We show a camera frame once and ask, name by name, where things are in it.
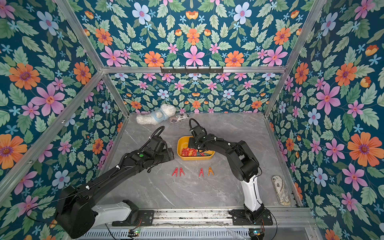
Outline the yellow plastic storage box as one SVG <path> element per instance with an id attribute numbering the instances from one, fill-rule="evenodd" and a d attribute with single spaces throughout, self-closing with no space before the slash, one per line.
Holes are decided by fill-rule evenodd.
<path id="1" fill-rule="evenodd" d="M 202 151 L 189 146 L 192 136 L 181 137 L 178 140 L 177 154 L 183 161 L 205 161 L 210 160 L 215 155 L 215 151 Z"/>

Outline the orange clothespin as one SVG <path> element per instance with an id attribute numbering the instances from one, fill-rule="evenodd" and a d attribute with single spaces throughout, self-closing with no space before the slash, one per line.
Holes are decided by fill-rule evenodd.
<path id="1" fill-rule="evenodd" d="M 214 176 L 214 171 L 211 167 L 209 167 L 208 176 Z"/>

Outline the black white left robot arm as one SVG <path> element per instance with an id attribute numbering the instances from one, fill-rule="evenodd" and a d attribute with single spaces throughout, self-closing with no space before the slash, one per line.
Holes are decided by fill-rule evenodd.
<path id="1" fill-rule="evenodd" d="M 55 220 L 72 238 L 77 239 L 91 228 L 112 222 L 131 226 L 140 223 L 139 208 L 130 200 L 100 205 L 99 201 L 128 178 L 174 160 L 174 152 L 159 136 L 150 138 L 138 150 L 126 153 L 112 169 L 79 187 L 62 190 Z"/>

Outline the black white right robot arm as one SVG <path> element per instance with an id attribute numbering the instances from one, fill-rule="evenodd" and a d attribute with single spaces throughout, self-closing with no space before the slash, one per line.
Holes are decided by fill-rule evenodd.
<path id="1" fill-rule="evenodd" d="M 208 134 L 200 125 L 190 127 L 192 148 L 214 151 L 227 158 L 231 172 L 241 182 L 245 210 L 250 213 L 262 212 L 265 207 L 257 186 L 260 163 L 245 141 L 230 142 Z"/>

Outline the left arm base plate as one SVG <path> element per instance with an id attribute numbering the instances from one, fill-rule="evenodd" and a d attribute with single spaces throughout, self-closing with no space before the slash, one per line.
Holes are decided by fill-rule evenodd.
<path id="1" fill-rule="evenodd" d="M 154 220 L 153 210 L 135 210 L 133 213 L 123 221 L 115 221 L 112 223 L 113 227 L 141 227 L 151 226 Z"/>

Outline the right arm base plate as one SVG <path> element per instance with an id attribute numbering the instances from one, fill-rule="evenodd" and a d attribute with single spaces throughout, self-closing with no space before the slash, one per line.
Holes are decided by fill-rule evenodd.
<path id="1" fill-rule="evenodd" d="M 267 209 L 261 209 L 255 212 L 249 210 L 230 210 L 229 215 L 232 217 L 235 226 L 272 226 L 274 219 Z"/>

